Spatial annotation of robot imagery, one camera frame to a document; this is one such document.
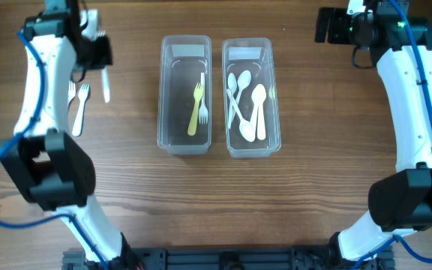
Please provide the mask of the long white plastic fork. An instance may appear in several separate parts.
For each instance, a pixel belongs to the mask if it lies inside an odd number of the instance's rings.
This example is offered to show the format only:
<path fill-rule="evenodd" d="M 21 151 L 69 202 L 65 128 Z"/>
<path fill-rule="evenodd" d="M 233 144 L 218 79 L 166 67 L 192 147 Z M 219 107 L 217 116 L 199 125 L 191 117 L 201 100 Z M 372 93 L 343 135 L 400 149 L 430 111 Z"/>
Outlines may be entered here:
<path fill-rule="evenodd" d="M 109 80 L 109 74 L 108 74 L 108 66 L 105 65 L 104 68 L 100 71 L 101 73 L 101 83 L 102 83 L 102 90 L 103 90 L 103 99 L 105 103 L 110 102 L 111 98 L 111 90 L 110 90 L 110 80 Z"/>

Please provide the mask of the clear plastic container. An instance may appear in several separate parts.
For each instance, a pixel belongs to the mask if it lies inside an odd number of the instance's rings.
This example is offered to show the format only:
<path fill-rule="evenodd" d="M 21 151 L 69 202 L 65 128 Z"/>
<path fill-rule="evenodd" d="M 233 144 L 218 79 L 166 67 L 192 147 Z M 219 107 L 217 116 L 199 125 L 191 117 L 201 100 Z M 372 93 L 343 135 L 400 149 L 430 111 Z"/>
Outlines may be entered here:
<path fill-rule="evenodd" d="M 282 145 L 278 108 L 278 94 L 275 78 L 275 64 L 272 43 L 264 37 L 236 38 L 223 42 L 223 97 L 225 109 L 226 144 L 234 158 L 262 158 L 277 152 Z M 229 101 L 227 95 L 228 76 L 230 73 L 238 79 L 243 71 L 250 71 L 250 85 L 242 92 L 238 108 L 244 119 L 250 121 L 253 111 L 251 94 L 258 84 L 263 84 L 266 99 L 263 104 L 265 119 L 265 140 L 256 138 L 248 142 L 239 130 L 240 120 L 235 113 L 231 128 L 227 127 Z"/>
<path fill-rule="evenodd" d="M 205 74 L 208 123 L 199 123 L 194 136 L 188 126 L 194 108 L 194 89 Z M 171 155 L 204 155 L 212 142 L 212 42 L 206 35 L 169 35 L 163 38 L 157 144 Z"/>

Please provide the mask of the translucent white spoon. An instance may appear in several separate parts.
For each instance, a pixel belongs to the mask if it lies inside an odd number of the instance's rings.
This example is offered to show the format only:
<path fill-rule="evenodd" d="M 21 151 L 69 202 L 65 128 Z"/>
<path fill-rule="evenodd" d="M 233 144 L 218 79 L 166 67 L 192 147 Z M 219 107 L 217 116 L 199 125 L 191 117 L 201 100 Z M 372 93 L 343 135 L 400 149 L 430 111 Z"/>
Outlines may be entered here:
<path fill-rule="evenodd" d="M 234 94 L 236 93 L 236 89 L 237 89 L 236 76 L 233 73 L 229 74 L 227 84 L 228 84 L 228 90 L 229 90 L 229 93 L 230 93 L 230 96 L 229 96 L 229 113 L 228 113 L 227 127 L 230 128 L 231 127 L 231 117 L 232 117 L 232 113 L 233 113 L 233 102 L 232 102 L 232 99 L 234 98 Z"/>

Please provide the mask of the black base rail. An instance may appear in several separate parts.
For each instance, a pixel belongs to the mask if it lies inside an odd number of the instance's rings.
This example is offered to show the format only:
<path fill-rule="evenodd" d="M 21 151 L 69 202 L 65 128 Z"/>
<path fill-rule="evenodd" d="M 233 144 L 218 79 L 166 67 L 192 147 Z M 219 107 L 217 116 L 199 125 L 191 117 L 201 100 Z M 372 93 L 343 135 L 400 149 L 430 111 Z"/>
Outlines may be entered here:
<path fill-rule="evenodd" d="M 350 269 L 354 262 L 330 259 L 325 246 L 295 246 L 272 249 L 213 249 L 167 250 L 163 248 L 134 248 L 142 262 L 141 269 Z"/>

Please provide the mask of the white fork tines down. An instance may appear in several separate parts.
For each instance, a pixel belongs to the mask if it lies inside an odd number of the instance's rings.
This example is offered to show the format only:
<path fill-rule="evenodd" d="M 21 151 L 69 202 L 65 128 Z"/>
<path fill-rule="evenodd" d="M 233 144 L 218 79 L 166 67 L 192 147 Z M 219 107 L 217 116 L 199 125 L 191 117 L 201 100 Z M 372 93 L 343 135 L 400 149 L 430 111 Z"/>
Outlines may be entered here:
<path fill-rule="evenodd" d="M 199 108 L 199 123 L 204 125 L 209 121 L 209 111 L 206 106 L 206 75 L 204 73 L 200 75 L 200 82 L 202 85 L 202 99 Z"/>

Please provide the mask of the thin white plastic fork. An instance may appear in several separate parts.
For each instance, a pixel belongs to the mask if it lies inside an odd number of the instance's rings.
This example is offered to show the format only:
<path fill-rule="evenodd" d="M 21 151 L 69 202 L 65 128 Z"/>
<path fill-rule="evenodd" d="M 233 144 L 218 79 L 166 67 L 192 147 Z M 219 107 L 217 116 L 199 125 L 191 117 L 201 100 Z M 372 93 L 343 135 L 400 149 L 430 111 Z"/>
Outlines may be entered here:
<path fill-rule="evenodd" d="M 76 93 L 77 93 L 76 83 L 71 80 L 69 82 L 69 88 L 68 88 L 68 99 L 67 99 L 68 107 L 71 105 L 72 100 L 76 97 Z"/>

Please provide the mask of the right clear plastic container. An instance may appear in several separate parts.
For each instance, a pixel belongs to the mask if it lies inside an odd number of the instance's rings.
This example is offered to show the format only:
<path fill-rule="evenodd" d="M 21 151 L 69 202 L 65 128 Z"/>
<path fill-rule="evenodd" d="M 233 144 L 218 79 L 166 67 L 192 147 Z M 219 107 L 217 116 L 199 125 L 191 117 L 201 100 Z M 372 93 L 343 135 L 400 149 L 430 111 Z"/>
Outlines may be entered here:
<path fill-rule="evenodd" d="M 223 97 L 225 109 L 226 144 L 234 158 L 262 158 L 277 152 L 282 145 L 278 108 L 278 94 L 275 78 L 275 64 L 272 43 L 264 37 L 236 38 L 223 42 Z M 229 101 L 227 95 L 228 76 L 230 73 L 238 79 L 243 71 L 250 71 L 250 85 L 242 92 L 238 108 L 244 119 L 250 121 L 253 111 L 251 94 L 258 84 L 263 84 L 266 99 L 263 104 L 265 119 L 265 140 L 256 138 L 248 142 L 239 130 L 240 120 L 235 113 L 231 128 L 227 127 Z"/>

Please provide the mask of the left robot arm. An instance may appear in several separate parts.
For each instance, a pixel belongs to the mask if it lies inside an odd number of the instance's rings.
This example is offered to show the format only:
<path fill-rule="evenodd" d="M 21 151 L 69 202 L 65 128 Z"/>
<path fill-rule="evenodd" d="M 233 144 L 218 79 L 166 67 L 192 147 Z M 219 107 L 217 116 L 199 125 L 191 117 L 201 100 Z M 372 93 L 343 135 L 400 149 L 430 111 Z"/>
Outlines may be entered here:
<path fill-rule="evenodd" d="M 89 269 L 140 269 L 140 260 L 95 197 L 95 167 L 68 133 L 68 96 L 74 72 L 113 63 L 110 40 L 98 35 L 96 10 L 77 1 L 46 1 L 25 19 L 19 36 L 28 71 L 14 138 L 0 161 L 27 203 L 62 220 L 85 251 Z"/>

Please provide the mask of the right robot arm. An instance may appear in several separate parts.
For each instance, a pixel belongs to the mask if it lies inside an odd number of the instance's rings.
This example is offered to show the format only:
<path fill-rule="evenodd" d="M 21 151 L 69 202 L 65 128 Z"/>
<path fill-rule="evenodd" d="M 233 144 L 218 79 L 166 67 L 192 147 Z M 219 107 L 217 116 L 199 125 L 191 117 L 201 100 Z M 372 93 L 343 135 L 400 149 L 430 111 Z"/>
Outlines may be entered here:
<path fill-rule="evenodd" d="M 318 43 L 367 50 L 391 110 L 396 172 L 369 190 L 367 211 L 328 244 L 329 268 L 359 269 L 393 243 L 432 227 L 432 28 L 407 1 L 351 1 L 322 7 Z"/>

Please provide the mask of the white spoon bowl down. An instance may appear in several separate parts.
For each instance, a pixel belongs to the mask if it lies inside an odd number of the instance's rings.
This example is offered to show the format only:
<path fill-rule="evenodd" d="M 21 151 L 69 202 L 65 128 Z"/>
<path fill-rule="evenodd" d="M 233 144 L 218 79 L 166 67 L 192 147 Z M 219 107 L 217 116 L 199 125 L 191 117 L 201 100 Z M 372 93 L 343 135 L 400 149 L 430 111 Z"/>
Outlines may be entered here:
<path fill-rule="evenodd" d="M 232 96 L 231 91 L 229 89 L 226 90 L 226 93 L 229 97 L 229 100 L 231 102 L 232 108 L 235 110 L 236 114 L 239 117 L 240 124 L 239 124 L 239 130 L 241 135 L 245 140 L 252 143 L 256 138 L 256 130 L 255 127 L 246 119 L 243 118 L 242 113 L 239 109 L 239 106 L 236 104 L 235 98 Z"/>

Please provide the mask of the pale blue plastic fork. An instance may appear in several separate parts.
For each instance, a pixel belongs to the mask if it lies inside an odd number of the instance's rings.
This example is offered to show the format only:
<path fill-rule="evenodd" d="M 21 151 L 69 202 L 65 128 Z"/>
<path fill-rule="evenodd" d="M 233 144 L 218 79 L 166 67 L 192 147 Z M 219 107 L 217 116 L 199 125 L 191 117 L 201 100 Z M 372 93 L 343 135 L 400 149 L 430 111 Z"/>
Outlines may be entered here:
<path fill-rule="evenodd" d="M 83 84 L 78 91 L 78 99 L 79 99 L 79 106 L 78 110 L 76 112 L 76 118 L 73 123 L 72 128 L 72 135 L 74 137 L 79 137 L 83 132 L 83 122 L 84 122 L 84 112 L 86 108 L 86 101 L 90 97 L 90 85 L 89 84 Z"/>

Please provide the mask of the cream yellow plastic spoon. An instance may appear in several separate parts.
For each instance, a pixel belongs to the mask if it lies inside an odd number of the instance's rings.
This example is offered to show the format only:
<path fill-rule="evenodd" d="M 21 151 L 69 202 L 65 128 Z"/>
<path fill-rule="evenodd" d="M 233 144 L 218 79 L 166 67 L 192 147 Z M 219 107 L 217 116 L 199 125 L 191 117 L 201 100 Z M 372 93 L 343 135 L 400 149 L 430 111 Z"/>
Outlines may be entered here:
<path fill-rule="evenodd" d="M 252 93 L 253 108 L 256 109 L 256 135 L 259 140 L 266 139 L 266 123 L 264 119 L 263 104 L 266 100 L 266 88 L 263 84 L 258 84 Z"/>

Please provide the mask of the left clear plastic container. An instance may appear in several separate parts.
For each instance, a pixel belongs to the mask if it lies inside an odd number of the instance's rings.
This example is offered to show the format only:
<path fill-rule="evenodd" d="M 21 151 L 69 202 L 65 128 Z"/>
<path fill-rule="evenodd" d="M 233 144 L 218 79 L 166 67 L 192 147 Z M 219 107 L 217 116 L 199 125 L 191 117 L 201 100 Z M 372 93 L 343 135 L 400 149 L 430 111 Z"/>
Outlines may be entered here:
<path fill-rule="evenodd" d="M 208 123 L 199 123 L 194 136 L 188 126 L 194 108 L 194 89 L 205 74 Z M 204 155 L 212 142 L 212 42 L 206 35 L 169 35 L 163 38 L 157 144 L 171 155 Z"/>

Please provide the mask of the cream yellow plastic fork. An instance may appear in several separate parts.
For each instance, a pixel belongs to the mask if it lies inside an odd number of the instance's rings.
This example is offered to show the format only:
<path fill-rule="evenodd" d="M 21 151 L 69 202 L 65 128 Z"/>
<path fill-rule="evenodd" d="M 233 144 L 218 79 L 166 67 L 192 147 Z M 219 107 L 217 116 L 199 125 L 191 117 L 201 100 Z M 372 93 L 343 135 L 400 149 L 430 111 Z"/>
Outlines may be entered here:
<path fill-rule="evenodd" d="M 190 117 L 189 126 L 187 129 L 187 134 L 189 136 L 194 136 L 197 131 L 197 120 L 198 120 L 198 112 L 199 112 L 199 105 L 200 101 L 203 98 L 203 85 L 198 82 L 195 86 L 195 89 L 193 91 L 193 98 L 194 98 L 194 105 L 193 105 L 193 111 Z"/>

